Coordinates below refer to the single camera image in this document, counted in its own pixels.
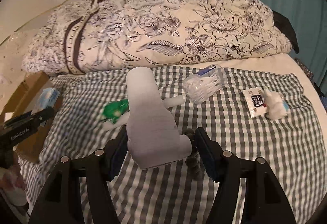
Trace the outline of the person left hand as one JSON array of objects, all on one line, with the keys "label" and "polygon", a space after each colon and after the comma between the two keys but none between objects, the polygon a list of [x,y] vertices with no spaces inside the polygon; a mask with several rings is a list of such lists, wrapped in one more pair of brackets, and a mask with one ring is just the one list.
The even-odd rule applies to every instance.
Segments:
[{"label": "person left hand", "polygon": [[8,169],[1,167],[1,190],[14,206],[24,206],[27,203],[25,183],[20,173],[18,156],[13,153],[13,159]]}]

